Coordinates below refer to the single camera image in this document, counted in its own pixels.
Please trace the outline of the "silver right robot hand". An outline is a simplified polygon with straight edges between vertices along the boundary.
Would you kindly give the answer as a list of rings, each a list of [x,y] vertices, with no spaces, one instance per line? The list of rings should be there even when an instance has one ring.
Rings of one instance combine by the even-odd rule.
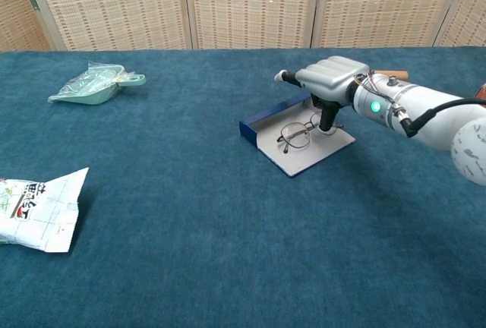
[[[370,67],[365,63],[332,55],[296,72],[281,70],[274,80],[308,91],[314,106],[321,110],[319,129],[326,132],[332,128],[339,110],[351,105],[350,92],[357,87],[355,75],[369,71]]]

